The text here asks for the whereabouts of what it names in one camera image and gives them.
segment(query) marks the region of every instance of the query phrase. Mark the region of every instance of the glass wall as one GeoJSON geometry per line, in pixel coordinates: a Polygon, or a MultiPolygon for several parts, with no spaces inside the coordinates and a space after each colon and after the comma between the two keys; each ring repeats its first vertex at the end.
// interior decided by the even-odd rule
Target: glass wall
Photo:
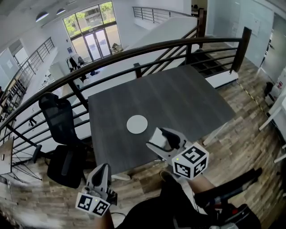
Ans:
{"type": "Polygon", "coordinates": [[[111,1],[74,13],[63,22],[76,52],[85,63],[111,55],[112,45],[121,44],[111,1]]]}

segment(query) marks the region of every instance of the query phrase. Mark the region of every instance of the wooden floor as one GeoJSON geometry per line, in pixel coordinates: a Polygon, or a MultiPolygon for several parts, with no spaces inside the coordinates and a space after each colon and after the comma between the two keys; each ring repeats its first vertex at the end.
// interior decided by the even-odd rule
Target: wooden floor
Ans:
{"type": "MultiPolygon", "coordinates": [[[[221,46],[222,44],[212,45],[211,48],[221,46]]],[[[265,76],[257,74],[257,68],[247,59],[240,69],[239,82],[267,111],[263,98],[265,76]]],[[[236,206],[248,204],[261,220],[262,228],[267,229],[285,206],[280,190],[282,181],[276,175],[280,164],[273,163],[282,145],[271,125],[261,132],[258,131],[267,117],[236,82],[218,91],[236,112],[236,116],[207,146],[210,162],[204,175],[218,186],[252,168],[261,167],[263,173],[259,181],[231,201],[236,206]]],[[[165,166],[165,163],[155,161],[129,171],[128,174],[132,176],[130,181],[114,181],[112,187],[118,193],[118,205],[112,206],[111,211],[127,214],[137,203],[158,196],[161,187],[158,173],[165,166]]],[[[29,168],[41,176],[43,181],[32,179],[24,186],[12,185],[11,191],[0,183],[2,211],[12,215],[16,221],[35,228],[94,227],[93,220],[74,208],[76,195],[81,187],[73,190],[51,181],[46,175],[47,166],[42,159],[37,164],[30,164],[29,168]]],[[[118,225],[123,216],[113,214],[113,219],[115,225],[118,225]]]]}

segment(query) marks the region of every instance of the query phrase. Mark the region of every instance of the glass door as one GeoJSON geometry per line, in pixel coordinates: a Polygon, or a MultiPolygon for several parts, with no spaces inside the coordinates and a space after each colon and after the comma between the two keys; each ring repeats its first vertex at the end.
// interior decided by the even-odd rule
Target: glass door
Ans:
{"type": "Polygon", "coordinates": [[[110,48],[105,36],[105,31],[104,30],[99,30],[95,32],[95,36],[97,38],[100,50],[101,50],[101,54],[102,57],[106,57],[108,55],[110,55],[110,48]]]}
{"type": "Polygon", "coordinates": [[[88,45],[88,48],[91,52],[93,61],[101,59],[102,57],[101,57],[101,54],[99,52],[98,45],[97,45],[97,42],[96,42],[93,34],[86,35],[84,38],[85,38],[86,43],[88,45]]]}

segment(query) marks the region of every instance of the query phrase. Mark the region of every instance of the black mesh office chair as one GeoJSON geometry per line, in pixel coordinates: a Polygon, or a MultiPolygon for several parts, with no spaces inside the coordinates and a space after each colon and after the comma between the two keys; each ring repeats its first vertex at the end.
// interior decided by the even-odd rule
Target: black mesh office chair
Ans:
{"type": "Polygon", "coordinates": [[[86,181],[83,169],[90,147],[76,136],[71,104],[67,99],[59,99],[52,93],[45,93],[39,100],[39,107],[53,139],[63,145],[58,145],[47,157],[42,152],[37,152],[33,161],[35,163],[40,156],[51,159],[48,177],[61,185],[78,188],[81,178],[86,181]]]}

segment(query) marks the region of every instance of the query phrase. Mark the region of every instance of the black metal railing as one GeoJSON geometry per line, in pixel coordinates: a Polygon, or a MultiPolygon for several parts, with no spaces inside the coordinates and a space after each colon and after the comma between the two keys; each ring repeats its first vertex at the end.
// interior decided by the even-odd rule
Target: black metal railing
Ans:
{"type": "Polygon", "coordinates": [[[40,65],[53,48],[54,44],[51,38],[48,38],[19,66],[19,70],[9,82],[0,98],[0,122],[5,120],[18,107],[33,75],[37,73],[40,65]]]}
{"type": "MultiPolygon", "coordinates": [[[[127,51],[118,53],[116,55],[106,57],[106,58],[101,59],[97,62],[91,63],[91,64],[84,66],[84,67],[82,67],[76,71],[71,72],[70,74],[64,76],[63,78],[61,78],[61,79],[53,82],[52,84],[48,85],[47,87],[45,87],[41,91],[37,92],[34,96],[29,98],[26,102],[24,102],[21,106],[19,106],[15,111],[13,111],[6,118],[6,120],[4,120],[4,122],[0,126],[0,131],[2,131],[4,129],[8,130],[7,134],[5,134],[5,136],[3,136],[0,139],[0,142],[7,141],[9,139],[9,136],[13,133],[16,136],[15,140],[17,140],[19,138],[23,140],[21,142],[18,141],[18,143],[14,143],[14,147],[13,147],[14,154],[16,154],[18,152],[27,153],[28,151],[25,151],[25,150],[28,150],[31,147],[36,147],[38,144],[40,144],[40,143],[42,143],[42,142],[44,142],[47,139],[50,139],[52,137],[51,135],[48,135],[48,136],[44,135],[43,137],[40,137],[44,133],[47,133],[49,131],[49,128],[43,128],[43,130],[41,130],[40,132],[37,132],[34,135],[30,136],[31,131],[33,131],[35,128],[46,123],[46,120],[44,120],[44,119],[41,122],[38,122],[33,127],[27,128],[24,131],[22,131],[21,133],[19,132],[20,127],[22,127],[24,124],[29,122],[29,120],[31,120],[33,117],[41,114],[40,110],[35,112],[30,117],[26,118],[20,124],[18,124],[16,126],[12,125],[13,120],[16,119],[22,112],[24,112],[26,109],[31,107],[33,104],[37,103],[38,100],[40,99],[40,97],[44,93],[53,92],[54,90],[56,90],[56,89],[58,89],[64,85],[69,85],[72,88],[73,92],[71,92],[70,94],[68,94],[66,96],[63,96],[62,98],[67,99],[67,98],[71,98],[73,96],[76,96],[79,99],[80,102],[77,104],[74,104],[72,106],[72,109],[75,109],[81,105],[84,106],[83,110],[79,114],[74,115],[74,119],[76,119],[76,118],[79,118],[83,115],[88,114],[88,107],[86,106],[88,104],[88,100],[86,98],[84,98],[84,96],[82,95],[83,91],[85,91],[89,88],[92,88],[96,85],[99,85],[101,83],[107,82],[107,81],[114,79],[116,77],[130,73],[130,72],[135,72],[136,74],[140,74],[142,69],[148,68],[150,66],[154,66],[156,64],[160,64],[160,63],[164,63],[164,62],[168,62],[168,61],[173,61],[175,59],[185,58],[185,63],[187,64],[193,55],[199,54],[199,52],[195,52],[195,53],[190,52],[191,47],[194,44],[217,43],[217,42],[238,42],[239,43],[238,48],[211,49],[211,50],[202,51],[204,53],[216,53],[216,52],[221,52],[221,51],[236,50],[235,55],[231,56],[231,57],[235,57],[234,60],[231,62],[228,62],[227,65],[231,65],[231,67],[228,69],[228,71],[234,70],[237,72],[239,70],[241,64],[242,64],[242,61],[243,61],[243,58],[244,58],[244,55],[246,52],[246,48],[248,46],[248,42],[250,39],[250,35],[251,35],[251,30],[245,28],[242,38],[185,38],[185,39],[179,39],[179,40],[160,42],[160,43],[155,43],[155,44],[151,44],[151,45],[127,50],[127,51]],[[113,64],[113,63],[116,63],[116,62],[119,62],[122,60],[126,60],[129,58],[138,56],[138,55],[143,55],[146,53],[151,53],[151,52],[155,52],[155,51],[159,51],[159,50],[165,50],[165,49],[172,49],[172,48],[182,47],[182,46],[187,46],[186,54],[155,60],[153,62],[143,64],[143,65],[137,64],[134,68],[130,68],[130,69],[127,69],[125,71],[118,72],[118,73],[113,74],[111,76],[108,76],[106,78],[100,79],[96,82],[93,82],[89,85],[86,85],[80,89],[78,87],[76,87],[76,85],[74,83],[74,80],[78,79],[79,77],[81,77],[85,74],[88,74],[92,71],[96,71],[102,67],[108,66],[110,64],[113,64]]],[[[224,59],[224,58],[226,58],[226,57],[222,56],[220,58],[216,58],[216,60],[224,59]]],[[[89,119],[80,121],[75,125],[75,127],[79,127],[79,126],[84,125],[88,122],[89,122],[89,119]]]]}
{"type": "Polygon", "coordinates": [[[151,8],[133,6],[134,17],[141,18],[142,20],[152,21],[153,23],[162,23],[170,17],[193,17],[186,13],[180,13],[168,9],[151,8]]]}

